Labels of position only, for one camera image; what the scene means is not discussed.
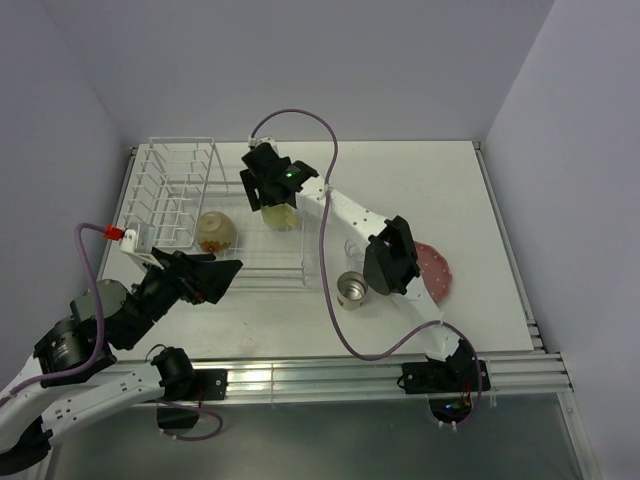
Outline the yellow-green mug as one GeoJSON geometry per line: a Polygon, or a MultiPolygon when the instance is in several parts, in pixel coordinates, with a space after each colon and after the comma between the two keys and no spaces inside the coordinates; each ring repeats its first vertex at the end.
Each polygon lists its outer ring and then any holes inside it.
{"type": "Polygon", "coordinates": [[[263,222],[275,231],[288,231],[298,228],[298,217],[288,204],[263,206],[261,208],[263,222]]]}

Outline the beige bowl with flower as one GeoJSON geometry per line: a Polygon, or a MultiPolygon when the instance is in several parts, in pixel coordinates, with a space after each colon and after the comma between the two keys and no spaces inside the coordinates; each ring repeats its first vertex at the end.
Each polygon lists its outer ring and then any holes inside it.
{"type": "Polygon", "coordinates": [[[196,225],[195,243],[204,253],[220,254],[236,245],[238,233],[229,216],[219,211],[202,214],[196,225]]]}

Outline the clear drinking glass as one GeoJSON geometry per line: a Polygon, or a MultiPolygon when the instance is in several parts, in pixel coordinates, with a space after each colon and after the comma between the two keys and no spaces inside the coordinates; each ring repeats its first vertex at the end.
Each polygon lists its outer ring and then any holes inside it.
{"type": "Polygon", "coordinates": [[[346,258],[347,270],[363,274],[365,252],[355,242],[347,239],[344,244],[344,253],[346,258]]]}

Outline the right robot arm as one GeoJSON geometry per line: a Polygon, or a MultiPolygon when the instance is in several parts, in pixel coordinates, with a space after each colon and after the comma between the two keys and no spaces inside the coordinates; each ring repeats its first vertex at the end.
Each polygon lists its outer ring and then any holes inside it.
{"type": "Polygon", "coordinates": [[[482,369],[470,340],[443,320],[443,314],[425,286],[411,228],[406,219],[388,219],[359,205],[334,189],[327,176],[302,161],[279,155],[270,139],[251,140],[242,157],[240,172],[251,209],[288,205],[302,214],[320,219],[318,260],[329,317],[344,348],[366,362],[385,359],[411,338],[418,336],[425,356],[433,362],[433,378],[443,389],[452,390],[469,371],[482,387],[482,369]],[[414,327],[388,350],[379,354],[356,351],[341,331],[330,296],[325,235],[327,224],[341,228],[365,254],[363,276],[375,292],[391,299],[414,327]]]}

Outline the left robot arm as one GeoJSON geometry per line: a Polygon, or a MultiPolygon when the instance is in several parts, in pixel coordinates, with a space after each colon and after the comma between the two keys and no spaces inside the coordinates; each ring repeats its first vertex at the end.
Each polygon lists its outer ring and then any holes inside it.
{"type": "Polygon", "coordinates": [[[24,471],[76,429],[137,403],[181,401],[195,388],[186,352],[164,347],[130,373],[76,393],[77,386],[116,364],[178,302],[216,304],[243,267],[212,254],[153,249],[140,283],[102,280],[70,304],[35,345],[21,372],[1,393],[1,473],[24,471]]]}

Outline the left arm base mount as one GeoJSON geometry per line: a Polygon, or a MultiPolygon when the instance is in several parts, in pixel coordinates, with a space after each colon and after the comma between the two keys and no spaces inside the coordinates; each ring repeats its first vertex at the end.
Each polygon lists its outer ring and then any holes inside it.
{"type": "MultiPolygon", "coordinates": [[[[206,402],[224,400],[227,386],[228,371],[226,369],[196,369],[195,380],[183,400],[195,402],[198,408],[202,408],[206,402]]],[[[158,427],[176,435],[190,435],[199,420],[204,420],[204,414],[162,404],[159,404],[156,409],[158,427]]]]}

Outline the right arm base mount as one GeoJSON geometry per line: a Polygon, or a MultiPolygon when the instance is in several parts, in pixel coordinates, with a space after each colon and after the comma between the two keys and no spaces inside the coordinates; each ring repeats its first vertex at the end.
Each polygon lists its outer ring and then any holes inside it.
{"type": "Polygon", "coordinates": [[[426,360],[401,365],[396,385],[407,395],[447,394],[447,397],[429,400],[431,414],[444,423],[460,422],[473,409],[473,395],[491,389],[486,363],[472,359],[460,368],[445,362],[426,360]]]}

